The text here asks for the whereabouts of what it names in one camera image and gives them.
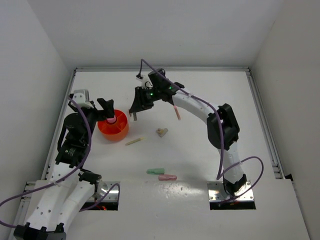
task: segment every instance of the orange bowl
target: orange bowl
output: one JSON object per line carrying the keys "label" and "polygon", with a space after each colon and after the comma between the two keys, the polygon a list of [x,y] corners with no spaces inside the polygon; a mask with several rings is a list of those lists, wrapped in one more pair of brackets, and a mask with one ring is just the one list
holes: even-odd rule
{"label": "orange bowl", "polygon": [[106,139],[118,142],[127,136],[129,123],[127,116],[122,111],[115,109],[114,114],[116,116],[114,123],[109,123],[107,120],[98,121],[98,128]]}

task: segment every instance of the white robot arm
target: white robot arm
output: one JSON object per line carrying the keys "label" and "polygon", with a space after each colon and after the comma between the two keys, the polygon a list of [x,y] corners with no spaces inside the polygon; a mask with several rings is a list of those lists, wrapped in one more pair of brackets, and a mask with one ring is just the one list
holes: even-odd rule
{"label": "white robot arm", "polygon": [[17,240],[65,240],[71,222],[97,191],[101,181],[101,175],[90,171],[80,174],[80,171],[89,153],[90,135],[97,121],[115,116],[114,102],[98,98],[103,110],[97,110],[89,100],[88,90],[74,91],[70,97],[74,103],[69,102],[68,105],[75,113],[69,114],[63,122],[57,144],[58,155],[47,177],[51,187],[43,191],[26,224],[15,228],[13,235]]}
{"label": "white robot arm", "polygon": [[[164,80],[166,72],[162,68],[156,71],[157,72],[152,71],[148,76],[137,75],[137,79],[141,81],[141,86],[135,88],[135,97],[129,113],[135,115],[135,119],[137,119],[137,112],[152,108],[154,102],[158,100],[181,107],[200,118],[207,125],[209,141],[218,149],[219,153],[222,154],[220,130],[218,127],[219,119],[213,109],[208,104],[191,97],[190,94],[187,95],[186,93],[190,93],[190,91],[182,84],[175,82],[174,85],[172,85],[170,82]],[[224,138],[223,169],[227,169],[240,162],[237,150],[237,140],[240,129],[231,106],[226,103],[222,106],[212,103],[210,103],[210,105],[217,109],[219,118],[222,121]],[[234,196],[246,181],[247,177],[240,164],[232,167],[223,175],[224,189],[231,196]]]}

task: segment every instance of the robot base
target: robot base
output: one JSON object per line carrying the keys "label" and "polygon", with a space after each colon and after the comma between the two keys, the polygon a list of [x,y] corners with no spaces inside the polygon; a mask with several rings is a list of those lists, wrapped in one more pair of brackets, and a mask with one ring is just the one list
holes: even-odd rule
{"label": "robot base", "polygon": [[[83,205],[82,209],[93,205],[99,201],[102,196],[113,186],[113,184],[120,184],[119,181],[102,181],[98,186],[98,192],[91,196]],[[90,210],[103,210],[103,211],[117,211],[118,210],[118,189],[111,190],[109,194],[103,199],[96,207]]]}
{"label": "robot base", "polygon": [[[229,199],[229,195],[224,189],[224,184],[222,181],[210,181],[207,183],[208,193],[209,193],[209,203],[210,210],[255,210],[255,198],[252,190],[249,190],[246,194],[241,197],[223,202]],[[244,193],[248,188],[251,187],[249,181],[243,185],[235,195],[240,195]]]}

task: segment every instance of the white table surface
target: white table surface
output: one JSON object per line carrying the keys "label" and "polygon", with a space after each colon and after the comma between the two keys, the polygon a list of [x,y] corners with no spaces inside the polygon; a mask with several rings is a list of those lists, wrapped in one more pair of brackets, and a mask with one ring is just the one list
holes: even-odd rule
{"label": "white table surface", "polygon": [[[88,89],[90,99],[113,99],[114,108],[125,112],[134,99],[136,72],[77,72],[71,92]],[[67,233],[68,240],[306,240],[308,234],[289,180],[275,179],[266,141],[245,72],[170,71],[194,95],[211,103],[232,106],[240,126],[241,159],[259,156],[263,177],[254,188],[256,210],[210,210],[207,181],[215,181],[219,153],[209,143],[206,125],[179,108],[178,121],[169,103],[155,102],[137,113],[127,137],[109,142],[95,128],[92,148],[84,168],[104,181],[121,181],[118,211],[79,213]],[[65,116],[72,111],[67,108]],[[160,138],[157,128],[168,128]],[[125,146],[139,137],[145,140]],[[57,151],[52,155],[54,161]],[[258,161],[242,165],[248,180],[260,173]],[[177,182],[159,182],[149,168],[165,168]],[[36,197],[32,197],[32,211]]]}

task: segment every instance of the purple cable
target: purple cable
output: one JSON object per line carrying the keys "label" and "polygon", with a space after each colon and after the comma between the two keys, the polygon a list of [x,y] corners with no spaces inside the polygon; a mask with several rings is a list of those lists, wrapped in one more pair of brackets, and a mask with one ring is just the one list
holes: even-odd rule
{"label": "purple cable", "polygon": [[[88,120],[86,118],[86,115],[84,114],[84,112],[81,110],[81,107],[74,101],[72,100],[70,97],[67,98],[70,102],[73,103],[73,105],[77,108],[78,112],[80,113],[81,117],[83,118],[83,121],[84,121],[84,124],[85,124],[85,127],[86,127],[86,130],[88,132],[88,146],[87,146],[87,149],[85,151],[85,155],[82,159],[82,161],[80,162],[80,164],[75,168],[73,169],[71,172],[69,172],[67,175],[61,177],[60,179],[58,179],[57,181],[55,181],[56,183],[60,183],[62,182],[63,180],[65,180],[66,178],[70,177],[72,174],[74,174],[78,169],[80,169],[84,164],[85,164],[85,161],[87,160],[87,157],[89,155],[89,152],[90,152],[90,149],[91,149],[91,138],[92,138],[92,134],[91,134],[91,129],[90,129],[90,126],[89,126],[89,123],[88,123]],[[37,191],[41,191],[43,189],[47,189],[47,188],[50,188],[52,186],[54,186],[55,184],[54,183],[50,183],[48,185],[45,185],[45,186],[42,186],[42,187],[39,187],[39,188],[36,188],[36,189],[33,189],[33,190],[30,190],[30,191],[26,191],[26,192],[23,192],[23,193],[20,193],[18,195],[15,195],[15,196],[12,196],[12,197],[9,197],[8,199],[2,201],[0,203],[0,208],[2,205],[4,205],[5,203],[13,200],[13,199],[17,199],[17,198],[21,198],[22,196],[24,195],[28,195],[28,194],[32,194],[34,192],[37,192]],[[8,227],[8,228],[16,228],[15,225],[11,225],[11,224],[8,224],[8,223],[5,223],[3,221],[0,220],[0,225],[3,225],[5,227]]]}
{"label": "purple cable", "polygon": [[117,203],[119,204],[120,185],[119,185],[119,183],[115,183],[115,184],[114,184],[112,187],[110,187],[110,189],[103,195],[102,198],[100,198],[98,201],[96,201],[93,205],[81,209],[79,212],[83,212],[83,211],[86,211],[86,210],[89,210],[89,209],[92,209],[92,208],[96,207],[98,204],[100,204],[100,203],[105,199],[105,197],[110,193],[110,191],[111,191],[115,186],[118,187],[118,199],[117,199]]}
{"label": "purple cable", "polygon": [[[183,88],[179,87],[178,85],[176,85],[174,82],[170,81],[168,78],[166,78],[165,76],[163,76],[162,74],[160,74],[153,66],[151,66],[146,60],[144,60],[143,58],[141,59],[141,62],[140,62],[140,71],[139,71],[139,75],[141,74],[142,72],[142,64],[145,63],[150,69],[152,69],[156,74],[158,74],[162,79],[164,79],[165,81],[169,82],[171,85],[173,85],[175,88],[177,88],[178,90],[180,90],[181,92],[183,92],[184,94],[186,95],[190,95],[189,92],[187,92],[186,90],[184,90]],[[215,109],[214,106],[212,106],[209,102],[203,100],[202,98],[200,97],[197,97],[195,95],[191,95],[191,97],[193,99],[196,99],[206,105],[208,105],[214,112],[214,114],[216,115],[216,117],[218,118],[218,127],[219,127],[219,133],[220,133],[220,139],[224,139],[224,132],[223,132],[223,128],[222,128],[222,123],[221,123],[221,119],[220,119],[220,116],[217,112],[217,110]],[[225,148],[225,143],[224,141],[221,141],[221,151],[220,151],[220,163],[219,163],[219,170],[218,170],[218,174],[216,176],[216,179],[219,180],[220,178],[223,177],[223,175],[229,171],[230,169],[234,168],[235,166],[239,165],[240,163],[244,163],[250,159],[258,159],[261,163],[261,173],[259,175],[259,177],[257,178],[257,180],[251,185],[250,188],[248,188],[244,193],[238,195],[238,196],[234,196],[234,197],[231,197],[227,200],[224,200],[224,201],[221,201],[221,203],[226,203],[226,202],[229,202],[229,201],[233,201],[239,197],[241,197],[242,195],[246,194],[249,190],[251,190],[257,183],[258,181],[260,180],[260,178],[262,177],[263,173],[264,173],[264,169],[265,169],[265,166],[264,166],[264,163],[262,162],[262,160],[257,157],[257,156],[250,156],[250,157],[247,157],[245,158],[244,160],[240,161],[240,162],[236,162],[234,164],[232,164],[231,166],[229,166],[227,169],[225,169],[223,172],[222,172],[222,168],[223,168],[223,162],[224,162],[224,148]]]}
{"label": "purple cable", "polygon": [[244,163],[250,159],[258,159],[259,162],[261,163],[261,172],[260,172],[260,175],[258,176],[258,178],[256,179],[256,181],[251,185],[251,187],[249,187],[245,192],[241,193],[240,195],[237,195],[237,196],[233,196],[233,197],[230,197],[229,199],[226,199],[226,200],[223,200],[223,201],[220,201],[219,203],[221,204],[224,204],[224,203],[227,203],[227,202],[230,202],[230,201],[233,201],[233,200],[236,200],[237,198],[241,197],[242,195],[246,194],[248,191],[250,191],[251,189],[253,189],[255,187],[255,185],[259,182],[259,180],[261,179],[262,175],[264,174],[264,170],[265,170],[265,166],[264,166],[264,163],[262,162],[261,158],[258,157],[258,156],[249,156],[245,159],[243,159],[242,161],[240,162],[236,162],[234,164],[232,164],[231,166],[227,167],[222,175],[224,175],[226,172],[228,172],[230,169],[232,169],[233,167],[239,165],[240,163]]}

